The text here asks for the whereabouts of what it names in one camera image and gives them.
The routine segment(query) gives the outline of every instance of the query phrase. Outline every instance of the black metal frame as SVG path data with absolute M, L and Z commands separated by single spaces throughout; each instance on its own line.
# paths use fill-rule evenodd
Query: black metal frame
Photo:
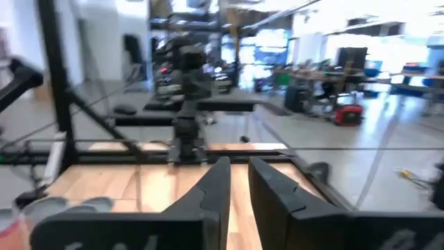
M 60 37 L 58 34 L 58 22 L 56 21 L 54 0 L 39 0 L 38 7 L 42 23 L 44 44 L 47 54 L 47 62 L 51 75 L 51 89 L 55 106 L 55 115 L 60 132 L 66 133 L 67 145 L 62 161 L 60 174 L 72 165 L 130 165 L 130 164 L 167 164 L 167 150 L 142 150 L 136 145 L 136 141 L 126 139 L 120 132 L 110 126 L 104 118 L 96 114 L 74 92 L 69 90 L 67 74 L 60 49 Z M 122 143 L 128 150 L 91 150 L 83 151 L 76 148 L 77 142 L 100 142 L 100 140 L 75 140 L 70 105 L 77 105 L 87 116 L 92 118 L 100 127 L 104 128 L 115 140 L 106 140 Z M 3 153 L 2 165 L 45 165 L 49 158 L 49 150 L 10 151 Z M 215 163 L 220 157 L 228 156 L 231 163 L 246 164 L 251 156 L 259 156 L 268 163 L 290 163 L 303 173 L 305 178 L 321 193 L 325 199 L 335 206 L 351 209 L 351 205 L 342 196 L 321 183 L 308 171 L 308 164 L 299 157 L 288 157 L 278 150 L 207 150 L 207 163 Z M 180 164 L 200 164 L 189 161 Z

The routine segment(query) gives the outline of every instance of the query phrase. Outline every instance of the blue object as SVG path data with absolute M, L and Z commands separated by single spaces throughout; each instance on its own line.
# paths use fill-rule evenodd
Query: blue object
M 419 67 L 419 66 L 404 66 L 402 70 L 404 71 L 415 71 L 424 74 L 428 67 Z
M 364 93 L 364 96 L 367 98 L 378 98 L 378 96 L 379 96 L 379 92 L 373 91 L 373 90 L 364 90 L 363 93 Z
M 396 86 L 394 86 L 394 88 L 397 94 L 402 94 L 408 97 L 422 97 L 422 95 L 424 94 L 424 92 L 418 90 L 405 90 Z
M 378 69 L 365 69 L 364 70 L 364 74 L 367 77 L 376 77 L 377 75 L 379 75 L 379 73 L 381 73 L 381 71 Z
M 381 60 L 367 60 L 366 65 L 373 65 L 373 69 L 382 70 L 382 61 Z
M 424 86 L 427 86 L 427 87 L 431 87 L 431 86 L 433 86 L 433 82 L 434 82 L 434 80 L 431 79 L 431 78 L 424 78 L 424 79 L 422 80 L 422 84 L 423 84 Z

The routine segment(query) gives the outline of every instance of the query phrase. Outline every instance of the red generator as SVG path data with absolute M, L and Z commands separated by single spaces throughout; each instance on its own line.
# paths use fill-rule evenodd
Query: red generator
M 360 105 L 342 105 L 336 109 L 334 124 L 337 126 L 358 126 L 362 121 L 364 108 Z

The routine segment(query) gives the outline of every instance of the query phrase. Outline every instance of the black pole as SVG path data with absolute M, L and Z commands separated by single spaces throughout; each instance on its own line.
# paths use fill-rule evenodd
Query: black pole
M 74 133 L 72 129 L 72 119 L 69 110 L 69 99 L 66 98 L 66 91 L 69 88 L 65 62 L 62 57 L 60 45 L 60 35 L 56 8 L 54 0 L 37 0 L 42 26 L 44 47 L 46 49 L 46 62 L 49 68 L 51 93 L 55 110 L 55 119 L 58 130 L 66 133 L 67 145 L 61 172 L 64 172 L 74 161 L 76 148 L 74 144 Z
M 233 77 L 233 85 L 235 87 L 239 86 L 239 74 L 241 72 L 240 70 L 240 58 L 239 58 L 239 52 L 241 50 L 241 34 L 242 30 L 239 27 L 236 27 L 237 29 L 237 37 L 234 37 L 236 42 L 236 50 L 234 51 L 234 77 Z
M 74 92 L 68 91 L 67 96 L 73 104 L 76 104 L 89 118 L 93 119 L 100 127 L 107 131 L 114 139 L 121 140 L 121 143 L 138 159 L 144 157 L 144 153 L 134 142 L 131 142 L 115 128 L 111 127 L 102 117 L 97 115 L 88 105 Z
M 217 27 L 219 28 L 220 31 L 222 31 L 222 11 L 224 10 L 223 8 L 225 6 L 222 6 L 222 0 L 218 0 L 218 5 L 219 5 L 219 11 L 216 14 L 216 23 L 217 23 Z M 223 37 L 223 33 L 219 33 L 219 38 L 217 40 L 217 61 L 221 61 L 222 59 L 222 37 Z

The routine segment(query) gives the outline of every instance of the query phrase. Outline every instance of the wooden tabletop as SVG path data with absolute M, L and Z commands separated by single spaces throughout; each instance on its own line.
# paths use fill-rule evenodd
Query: wooden tabletop
M 159 144 L 143 144 L 144 149 L 165 149 Z M 213 144 L 211 149 L 284 149 L 283 144 Z M 120 144 L 95 144 L 91 150 L 123 150 Z M 321 197 L 305 177 L 292 165 L 273 166 L 300 186 Z M 261 249 L 250 203 L 248 166 L 232 165 L 230 222 L 228 249 Z M 113 212 L 159 213 L 184 195 L 208 167 L 186 166 L 171 168 L 166 165 L 103 165 L 72 166 L 48 188 L 51 196 L 63 196 L 71 204 L 88 198 L 108 196 L 115 199 Z

